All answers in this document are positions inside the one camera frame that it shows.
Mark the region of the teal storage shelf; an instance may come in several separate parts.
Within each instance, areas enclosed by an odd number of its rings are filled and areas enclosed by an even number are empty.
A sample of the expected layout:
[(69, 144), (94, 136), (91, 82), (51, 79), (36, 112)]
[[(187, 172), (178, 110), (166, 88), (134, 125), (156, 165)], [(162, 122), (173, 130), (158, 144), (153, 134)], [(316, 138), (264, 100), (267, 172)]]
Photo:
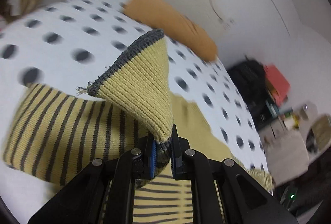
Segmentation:
[(264, 104), (256, 108), (251, 115), (256, 130), (260, 131), (281, 116), (289, 116), (291, 112), (293, 112), (292, 108), (280, 110), (272, 100), (267, 99)]

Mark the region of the white polka dot bed cover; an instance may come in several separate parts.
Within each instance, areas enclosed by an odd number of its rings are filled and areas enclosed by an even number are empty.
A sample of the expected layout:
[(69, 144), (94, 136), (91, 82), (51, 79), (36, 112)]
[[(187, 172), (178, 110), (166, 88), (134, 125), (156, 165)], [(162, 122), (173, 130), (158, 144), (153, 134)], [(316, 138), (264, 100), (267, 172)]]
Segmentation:
[[(1, 198), (27, 223), (95, 158), (132, 149), (146, 128), (83, 92), (150, 28), (123, 14), (129, 0), (65, 0), (1, 31)], [(248, 107), (220, 60), (167, 38), (180, 137), (214, 160), (233, 157), (266, 190), (266, 158)]]

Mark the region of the round mirror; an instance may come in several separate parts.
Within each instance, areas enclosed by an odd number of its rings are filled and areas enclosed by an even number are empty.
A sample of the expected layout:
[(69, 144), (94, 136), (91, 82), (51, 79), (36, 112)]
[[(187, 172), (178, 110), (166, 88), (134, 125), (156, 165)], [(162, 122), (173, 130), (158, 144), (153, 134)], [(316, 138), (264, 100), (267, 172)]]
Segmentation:
[(323, 114), (311, 126), (306, 138), (306, 148), (316, 154), (330, 146), (330, 114)]

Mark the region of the yellow grey striped knit sweater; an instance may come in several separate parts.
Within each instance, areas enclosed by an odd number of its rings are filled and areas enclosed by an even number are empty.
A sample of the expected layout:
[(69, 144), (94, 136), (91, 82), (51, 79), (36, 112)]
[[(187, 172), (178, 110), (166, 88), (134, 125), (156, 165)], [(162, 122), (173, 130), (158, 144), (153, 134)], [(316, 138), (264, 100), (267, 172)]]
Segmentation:
[(96, 46), (80, 65), (67, 44), (1, 40), (1, 196), (26, 222), (93, 158), (111, 160), (170, 124), (208, 158), (233, 157), (266, 190), (271, 175), (251, 115), (219, 62), (199, 64), (151, 31), (122, 48)]

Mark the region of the red bag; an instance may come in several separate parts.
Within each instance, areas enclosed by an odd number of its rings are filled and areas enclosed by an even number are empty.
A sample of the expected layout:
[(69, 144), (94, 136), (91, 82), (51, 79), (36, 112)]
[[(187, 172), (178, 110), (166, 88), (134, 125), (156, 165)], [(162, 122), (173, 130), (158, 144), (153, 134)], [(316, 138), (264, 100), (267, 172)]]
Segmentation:
[(277, 106), (282, 106), (287, 100), (291, 88), (289, 82), (273, 64), (264, 66), (266, 88)]

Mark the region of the black backpack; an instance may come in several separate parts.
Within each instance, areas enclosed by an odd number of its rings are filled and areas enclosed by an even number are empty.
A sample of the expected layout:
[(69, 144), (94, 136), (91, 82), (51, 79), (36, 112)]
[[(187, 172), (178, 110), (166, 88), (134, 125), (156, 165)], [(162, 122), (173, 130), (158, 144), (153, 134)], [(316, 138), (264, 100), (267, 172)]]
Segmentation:
[(268, 97), (264, 66), (256, 60), (246, 58), (245, 61), (227, 69), (227, 72), (246, 103), (248, 111), (253, 118), (257, 118)]

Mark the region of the beige draped chair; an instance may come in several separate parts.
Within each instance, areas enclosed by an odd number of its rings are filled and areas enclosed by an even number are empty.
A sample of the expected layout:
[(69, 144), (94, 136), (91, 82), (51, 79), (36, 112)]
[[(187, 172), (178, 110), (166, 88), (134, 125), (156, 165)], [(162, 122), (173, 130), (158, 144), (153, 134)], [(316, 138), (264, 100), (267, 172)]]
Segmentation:
[(292, 130), (265, 148), (268, 171), (275, 186), (304, 174), (309, 168), (306, 144), (298, 131)]

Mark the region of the orange quilted pillow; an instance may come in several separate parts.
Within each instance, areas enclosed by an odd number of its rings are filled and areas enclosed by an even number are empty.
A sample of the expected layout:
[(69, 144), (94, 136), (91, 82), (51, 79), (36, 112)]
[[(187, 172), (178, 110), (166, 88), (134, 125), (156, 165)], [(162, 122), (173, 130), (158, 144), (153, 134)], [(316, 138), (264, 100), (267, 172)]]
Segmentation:
[(207, 32), (163, 0), (130, 0), (124, 14), (151, 28), (162, 29), (206, 62), (217, 58), (217, 46)]

